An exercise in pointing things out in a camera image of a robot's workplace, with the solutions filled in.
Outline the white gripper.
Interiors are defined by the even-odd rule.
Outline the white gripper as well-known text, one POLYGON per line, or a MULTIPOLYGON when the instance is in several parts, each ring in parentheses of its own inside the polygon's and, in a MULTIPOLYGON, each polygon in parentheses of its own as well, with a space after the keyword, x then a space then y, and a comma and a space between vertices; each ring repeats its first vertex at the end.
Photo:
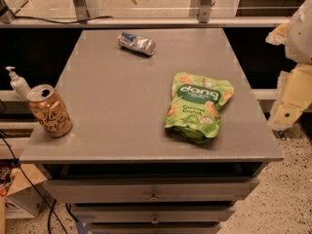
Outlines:
POLYGON ((269 32, 265 42, 275 46, 286 43, 286 57, 299 63, 291 72, 280 73, 268 119, 272 130, 284 131, 312 104, 312 0, 305 0, 289 23, 269 32))

